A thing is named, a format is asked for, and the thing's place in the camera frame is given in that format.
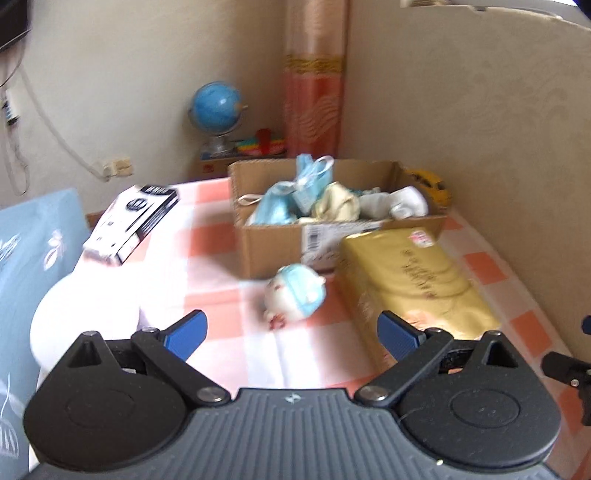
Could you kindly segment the clear jar white lid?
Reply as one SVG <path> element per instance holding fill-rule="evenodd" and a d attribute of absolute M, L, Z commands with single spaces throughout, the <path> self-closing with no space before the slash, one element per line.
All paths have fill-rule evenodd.
<path fill-rule="evenodd" d="M 46 378 L 83 332 L 116 340 L 146 327 L 139 293 L 133 278 L 116 268 L 79 269 L 59 280 L 39 303 L 30 327 L 40 378 Z"/>

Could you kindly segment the blue face mask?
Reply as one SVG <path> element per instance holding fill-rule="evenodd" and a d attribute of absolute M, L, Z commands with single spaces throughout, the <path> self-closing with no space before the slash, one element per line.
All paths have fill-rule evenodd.
<path fill-rule="evenodd" d="M 311 154 L 300 154 L 295 159 L 297 175 L 294 178 L 294 192 L 291 194 L 298 212 L 303 216 L 311 214 L 315 202 L 322 197 L 325 188 L 332 183 L 332 167 L 335 159 L 330 155 L 318 159 Z"/>
<path fill-rule="evenodd" d="M 247 225 L 284 226 L 294 224 L 297 214 L 294 213 L 296 184 L 280 181 L 270 187 L 264 194 L 245 194 L 238 198 L 239 206 L 254 206 L 252 215 L 246 220 Z"/>

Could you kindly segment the hanging power strip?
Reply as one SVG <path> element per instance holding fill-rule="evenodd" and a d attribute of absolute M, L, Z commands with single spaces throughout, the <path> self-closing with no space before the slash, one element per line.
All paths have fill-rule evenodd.
<path fill-rule="evenodd" d="M 4 90 L 2 92 L 1 109 L 4 113 L 5 122 L 7 126 L 11 127 L 19 121 L 20 115 L 17 108 L 14 105 L 9 90 Z"/>

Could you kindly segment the wall power socket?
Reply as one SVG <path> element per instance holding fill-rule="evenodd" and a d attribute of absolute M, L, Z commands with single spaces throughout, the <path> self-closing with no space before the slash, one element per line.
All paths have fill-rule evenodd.
<path fill-rule="evenodd" d="M 133 173 L 134 168 L 128 157 L 107 161 L 102 168 L 102 174 L 105 179 L 113 177 L 129 177 Z"/>

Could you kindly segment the blue desk globe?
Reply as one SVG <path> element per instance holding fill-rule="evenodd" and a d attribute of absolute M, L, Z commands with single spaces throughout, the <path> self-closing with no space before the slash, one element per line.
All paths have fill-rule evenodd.
<path fill-rule="evenodd" d="M 238 128 L 247 109 L 238 88 L 223 81 L 201 86 L 187 110 L 190 124 L 207 137 L 201 147 L 202 158 L 215 158 L 235 150 L 228 135 Z"/>

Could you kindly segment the blue floral pillow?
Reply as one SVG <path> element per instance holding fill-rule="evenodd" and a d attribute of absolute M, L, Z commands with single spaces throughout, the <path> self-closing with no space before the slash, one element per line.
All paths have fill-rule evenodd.
<path fill-rule="evenodd" d="M 1 211 L 1 477 L 29 470 L 23 414 L 40 367 L 30 348 L 34 313 L 73 271 L 89 229 L 78 194 L 54 192 Z"/>

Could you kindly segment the orange patterned curtain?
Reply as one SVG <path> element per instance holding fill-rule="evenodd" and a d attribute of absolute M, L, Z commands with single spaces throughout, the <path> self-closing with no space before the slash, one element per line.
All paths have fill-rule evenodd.
<path fill-rule="evenodd" d="M 283 75 L 287 155 L 337 155 L 346 72 L 349 3 L 287 3 Z"/>

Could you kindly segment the cream knitted scrunchie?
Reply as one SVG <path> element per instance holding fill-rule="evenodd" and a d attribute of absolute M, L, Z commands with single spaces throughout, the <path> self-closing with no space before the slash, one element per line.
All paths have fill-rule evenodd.
<path fill-rule="evenodd" d="M 332 182 L 311 209 L 321 222 L 355 222 L 360 218 L 359 197 L 339 182 Z"/>

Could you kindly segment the white sock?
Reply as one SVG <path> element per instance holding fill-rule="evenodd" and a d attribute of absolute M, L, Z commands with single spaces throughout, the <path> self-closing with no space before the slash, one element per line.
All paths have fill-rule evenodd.
<path fill-rule="evenodd" d="M 392 193 L 373 192 L 360 199 L 361 214 L 373 220 L 405 220 L 429 215 L 429 204 L 414 186 L 407 186 Z"/>

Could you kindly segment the cardboard box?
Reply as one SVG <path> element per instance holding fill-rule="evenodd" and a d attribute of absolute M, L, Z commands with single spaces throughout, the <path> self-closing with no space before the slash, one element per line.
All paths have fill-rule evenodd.
<path fill-rule="evenodd" d="M 433 201 L 429 201 L 429 215 L 422 218 L 311 225 L 249 225 L 247 221 L 256 207 L 240 203 L 240 198 L 245 195 L 263 195 L 277 182 L 293 179 L 296 161 L 239 161 L 228 167 L 228 173 L 242 277 L 245 279 L 270 278 L 280 267 L 294 263 L 303 263 L 318 272 L 329 271 L 335 268 L 339 242 L 346 236 L 378 229 L 419 228 L 436 239 L 446 221 L 446 214 Z"/>

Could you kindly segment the wall television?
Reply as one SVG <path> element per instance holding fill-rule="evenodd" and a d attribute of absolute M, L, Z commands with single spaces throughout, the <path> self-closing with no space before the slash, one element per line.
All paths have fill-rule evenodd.
<path fill-rule="evenodd" d="M 0 0 L 0 51 L 22 40 L 30 30 L 29 0 Z"/>

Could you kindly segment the yellow tissue pack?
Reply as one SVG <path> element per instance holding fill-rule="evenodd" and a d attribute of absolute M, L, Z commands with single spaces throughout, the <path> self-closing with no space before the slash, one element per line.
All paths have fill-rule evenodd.
<path fill-rule="evenodd" d="M 378 338 L 384 310 L 419 330 L 441 328 L 463 340 L 478 340 L 501 326 L 478 289 L 422 229 L 384 229 L 342 239 L 335 284 L 380 373 L 398 360 Z"/>

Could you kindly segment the checkered tablecloth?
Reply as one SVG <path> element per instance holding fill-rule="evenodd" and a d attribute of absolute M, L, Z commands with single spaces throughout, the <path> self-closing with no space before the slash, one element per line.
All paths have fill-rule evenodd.
<path fill-rule="evenodd" d="M 193 309 L 205 312 L 204 344 L 188 363 L 235 394 L 239 387 L 356 388 L 377 375 L 332 275 L 322 307 L 304 322 L 270 332 L 263 321 L 266 281 L 240 280 L 229 180 L 177 186 L 180 201 L 122 266 L 80 258 L 75 270 L 116 268 L 140 289 L 149 326 L 164 329 Z M 457 210 L 439 240 L 477 286 L 502 331 L 538 370 L 544 354 L 573 355 L 525 286 Z M 563 414 L 549 459 L 565 479 L 590 479 L 590 427 L 578 393 L 544 379 Z"/>

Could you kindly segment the blue hat plush figurine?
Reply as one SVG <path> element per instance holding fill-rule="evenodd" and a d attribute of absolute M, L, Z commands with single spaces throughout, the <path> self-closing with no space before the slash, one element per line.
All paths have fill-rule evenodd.
<path fill-rule="evenodd" d="M 307 265 L 290 264 L 277 270 L 263 293 L 263 318 L 270 330 L 311 317 L 325 301 L 327 280 Z"/>

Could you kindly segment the colourful toy stack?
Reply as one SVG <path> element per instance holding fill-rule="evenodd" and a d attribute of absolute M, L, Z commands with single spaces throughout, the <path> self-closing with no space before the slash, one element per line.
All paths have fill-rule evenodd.
<path fill-rule="evenodd" d="M 231 153 L 238 157 L 273 158 L 281 157 L 286 151 L 283 136 L 272 129 L 262 128 L 249 138 L 235 141 Z"/>

